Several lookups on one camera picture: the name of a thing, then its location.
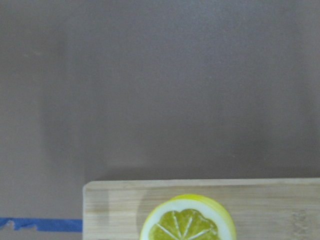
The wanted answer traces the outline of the lemon slice stack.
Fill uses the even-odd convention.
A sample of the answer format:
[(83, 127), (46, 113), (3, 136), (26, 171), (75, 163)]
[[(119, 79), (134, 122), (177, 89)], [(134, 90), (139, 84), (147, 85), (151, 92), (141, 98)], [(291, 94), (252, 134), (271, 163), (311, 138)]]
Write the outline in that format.
[(236, 240), (229, 212), (202, 195), (178, 195), (158, 205), (146, 218), (141, 240)]

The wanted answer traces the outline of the wooden cutting board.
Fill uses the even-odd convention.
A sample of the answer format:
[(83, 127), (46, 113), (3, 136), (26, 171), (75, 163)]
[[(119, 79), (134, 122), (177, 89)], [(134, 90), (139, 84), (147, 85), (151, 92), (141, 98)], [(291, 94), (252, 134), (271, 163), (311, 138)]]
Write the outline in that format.
[(320, 237), (318, 178), (92, 181), (83, 188), (82, 237), (137, 240), (149, 213), (183, 194), (222, 204), (239, 240)]

